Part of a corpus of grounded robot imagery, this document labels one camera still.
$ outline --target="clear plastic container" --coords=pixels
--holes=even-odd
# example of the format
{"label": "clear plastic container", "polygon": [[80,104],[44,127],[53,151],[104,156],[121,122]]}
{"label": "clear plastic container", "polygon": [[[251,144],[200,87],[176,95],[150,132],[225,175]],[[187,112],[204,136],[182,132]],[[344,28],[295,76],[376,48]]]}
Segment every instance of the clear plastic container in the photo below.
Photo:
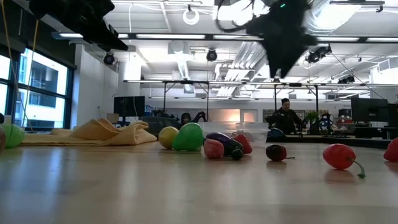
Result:
{"label": "clear plastic container", "polygon": [[244,134],[249,141],[267,141],[268,124],[260,122],[199,122],[205,136],[208,133],[219,132],[227,136]]}

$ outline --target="man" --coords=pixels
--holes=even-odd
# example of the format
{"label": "man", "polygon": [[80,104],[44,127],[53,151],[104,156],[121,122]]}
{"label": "man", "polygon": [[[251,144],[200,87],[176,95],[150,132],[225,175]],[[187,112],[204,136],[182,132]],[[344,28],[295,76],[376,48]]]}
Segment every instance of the man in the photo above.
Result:
{"label": "man", "polygon": [[301,119],[290,109],[290,101],[287,98],[282,99],[282,107],[266,120],[270,125],[275,123],[275,127],[284,134],[296,133],[294,123],[302,124]]}

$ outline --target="dark jacket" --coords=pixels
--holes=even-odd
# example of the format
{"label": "dark jacket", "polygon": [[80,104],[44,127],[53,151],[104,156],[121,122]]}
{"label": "dark jacket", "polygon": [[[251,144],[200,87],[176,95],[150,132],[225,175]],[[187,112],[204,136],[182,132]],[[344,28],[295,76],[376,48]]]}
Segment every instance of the dark jacket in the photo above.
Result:
{"label": "dark jacket", "polygon": [[275,111],[271,117],[268,117],[267,122],[274,124],[277,129],[280,129],[285,134],[296,133],[294,123],[301,124],[301,119],[293,110],[284,111],[282,108]]}

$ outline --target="eggplant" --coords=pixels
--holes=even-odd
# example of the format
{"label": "eggplant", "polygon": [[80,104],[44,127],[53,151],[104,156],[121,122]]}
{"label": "eggplant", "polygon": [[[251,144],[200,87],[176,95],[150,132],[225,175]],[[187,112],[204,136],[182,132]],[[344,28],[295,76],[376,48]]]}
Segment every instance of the eggplant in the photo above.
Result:
{"label": "eggplant", "polygon": [[235,141],[234,139],[226,136],[225,134],[222,133],[209,133],[206,135],[207,139],[212,139],[212,140],[217,140],[222,143],[224,146],[224,156],[233,156],[233,159],[239,160],[242,157],[240,156],[241,154],[239,152],[236,152],[235,150],[240,150],[243,152],[243,146],[241,143]]}

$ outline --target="red bell pepper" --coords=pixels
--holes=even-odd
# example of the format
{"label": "red bell pepper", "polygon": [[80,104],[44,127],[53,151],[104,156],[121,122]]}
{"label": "red bell pepper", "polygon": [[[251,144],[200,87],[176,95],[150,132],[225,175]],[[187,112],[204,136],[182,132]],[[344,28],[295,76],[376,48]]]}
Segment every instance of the red bell pepper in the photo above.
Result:
{"label": "red bell pepper", "polygon": [[251,147],[249,140],[244,134],[239,134],[235,136],[234,140],[242,144],[243,154],[250,154],[253,151],[253,148]]}

